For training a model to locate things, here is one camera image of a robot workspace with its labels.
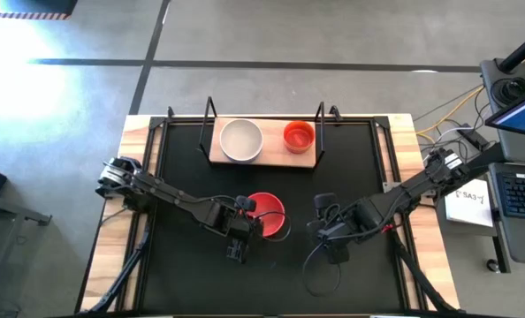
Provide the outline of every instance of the wooden table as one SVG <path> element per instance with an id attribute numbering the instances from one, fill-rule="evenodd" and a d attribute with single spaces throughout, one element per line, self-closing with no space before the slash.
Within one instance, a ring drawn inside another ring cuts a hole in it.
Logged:
<path id="1" fill-rule="evenodd" d="M 393 146 L 396 152 L 396 159 L 402 181 L 413 177 L 423 170 L 422 156 L 415 137 L 414 123 L 409 114 L 343 115 L 343 117 L 373 116 L 387 116 L 390 120 Z M 229 115 L 229 117 L 248 117 L 248 115 Z M 142 162 L 150 118 L 151 116 L 143 115 L 128 116 L 126 118 L 118 155 L 132 157 Z M 160 135 L 161 133 L 157 132 L 155 140 L 153 141 L 153 150 L 149 165 L 149 171 L 151 173 L 154 172 L 156 167 L 156 154 L 159 148 Z M 386 176 L 388 180 L 391 180 L 392 170 L 389 164 L 388 149 L 384 138 L 379 139 Z M 121 202 L 121 199 L 107 201 L 103 211 L 103 217 L 119 211 L 121 209 Z M 141 216 L 141 228 L 144 224 L 142 219 L 145 217 L 145 215 Z M 131 213 L 123 213 L 115 218 L 111 218 L 99 230 L 95 250 L 90 258 L 90 270 L 87 274 L 85 290 L 80 306 L 81 310 L 89 309 L 95 305 L 111 286 L 121 270 L 130 223 Z M 447 261 L 435 210 L 426 207 L 417 208 L 410 216 L 410 224 L 412 232 L 414 233 L 416 253 L 422 271 L 443 298 L 450 305 L 459 308 L 459 301 L 457 299 L 457 293 Z M 138 269 L 135 269 L 129 278 L 125 309 L 132 308 L 137 270 Z M 410 305 L 412 308 L 418 308 L 414 280 L 407 269 L 405 270 L 405 276 Z M 429 303 L 429 305 L 431 309 L 435 309 L 431 303 Z"/>

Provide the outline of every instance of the white paper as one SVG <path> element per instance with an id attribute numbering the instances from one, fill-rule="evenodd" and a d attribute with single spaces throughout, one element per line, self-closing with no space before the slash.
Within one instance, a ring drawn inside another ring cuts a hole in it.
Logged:
<path id="1" fill-rule="evenodd" d="M 474 179 L 445 197 L 447 220 L 492 227 L 486 181 Z"/>

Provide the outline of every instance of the gray floor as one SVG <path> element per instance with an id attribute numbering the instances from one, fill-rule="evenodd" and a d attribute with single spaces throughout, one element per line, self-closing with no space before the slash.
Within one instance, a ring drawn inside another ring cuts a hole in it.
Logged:
<path id="1" fill-rule="evenodd" d="M 22 62 L 143 59 L 160 4 L 80 0 L 66 22 L 0 20 L 7 40 L 0 42 L 0 171 L 10 178 L 4 197 L 54 216 L 49 228 L 25 228 L 28 241 L 0 275 L 0 307 L 20 305 L 20 317 L 73 311 L 103 205 L 95 180 L 101 161 L 116 154 L 141 72 Z M 523 40 L 525 0 L 173 0 L 156 59 L 477 65 Z M 140 113 L 172 106 L 199 114 L 212 95 L 221 113 L 308 113 L 324 101 L 342 112 L 416 117 L 478 83 L 475 73 L 154 67 Z M 472 103 L 453 116 L 470 124 L 475 117 Z M 444 239 L 463 308 L 525 316 L 525 265 L 492 275 L 483 266 L 492 257 L 488 238 Z"/>

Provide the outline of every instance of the red cup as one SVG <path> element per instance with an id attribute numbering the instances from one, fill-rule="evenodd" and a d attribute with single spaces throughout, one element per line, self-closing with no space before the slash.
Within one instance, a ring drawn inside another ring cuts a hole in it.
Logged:
<path id="1" fill-rule="evenodd" d="M 276 234 L 282 225 L 284 225 L 285 216 L 283 214 L 285 213 L 285 210 L 282 202 L 271 193 L 254 193 L 248 197 L 249 199 L 256 201 L 255 211 L 247 212 L 249 216 L 257 217 L 265 212 L 278 212 L 261 216 L 262 235 L 267 238 Z"/>
<path id="2" fill-rule="evenodd" d="M 284 129 L 284 144 L 291 153 L 306 152 L 316 139 L 314 128 L 305 121 L 296 120 L 286 125 Z"/>

